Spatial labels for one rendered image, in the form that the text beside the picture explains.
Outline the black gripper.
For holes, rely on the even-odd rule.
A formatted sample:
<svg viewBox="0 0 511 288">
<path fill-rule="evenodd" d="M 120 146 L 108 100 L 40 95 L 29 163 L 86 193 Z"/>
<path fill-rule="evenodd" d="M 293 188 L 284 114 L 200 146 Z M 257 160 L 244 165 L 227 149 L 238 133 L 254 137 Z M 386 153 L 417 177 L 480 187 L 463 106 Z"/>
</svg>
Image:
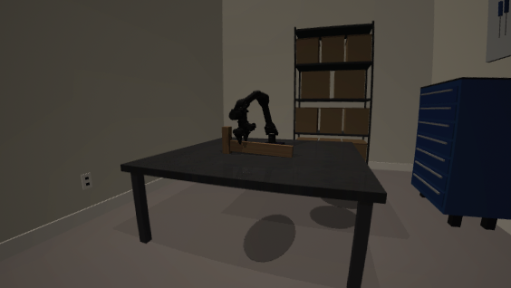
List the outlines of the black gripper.
<svg viewBox="0 0 511 288">
<path fill-rule="evenodd" d="M 243 129 L 244 123 L 247 123 L 248 120 L 238 120 L 238 128 L 233 130 L 233 134 L 236 136 L 236 139 L 238 143 L 241 145 L 242 142 L 242 136 L 244 137 L 244 140 L 247 141 L 248 135 L 252 130 L 249 129 Z"/>
</svg>

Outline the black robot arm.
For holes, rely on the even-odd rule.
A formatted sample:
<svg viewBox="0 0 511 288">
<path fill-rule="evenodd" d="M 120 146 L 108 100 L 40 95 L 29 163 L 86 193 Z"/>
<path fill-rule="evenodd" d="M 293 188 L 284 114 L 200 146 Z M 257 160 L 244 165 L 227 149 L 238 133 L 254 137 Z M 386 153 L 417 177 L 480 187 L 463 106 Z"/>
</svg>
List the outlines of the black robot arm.
<svg viewBox="0 0 511 288">
<path fill-rule="evenodd" d="M 269 103 L 269 96 L 268 94 L 260 91 L 253 91 L 248 96 L 246 96 L 244 99 L 240 99 L 236 101 L 236 105 L 234 109 L 231 109 L 228 116 L 231 120 L 247 120 L 247 113 L 249 112 L 247 110 L 248 106 L 250 105 L 250 102 L 254 99 L 258 100 L 258 103 L 262 106 L 263 113 L 265 116 L 265 134 L 268 135 L 268 142 L 266 143 L 276 143 L 275 142 L 275 136 L 278 135 L 278 131 L 272 122 L 270 110 L 268 107 Z M 243 129 L 249 129 L 249 130 L 255 130 L 256 124 L 255 123 L 244 123 Z M 274 134 L 270 134 L 274 133 Z"/>
</svg>

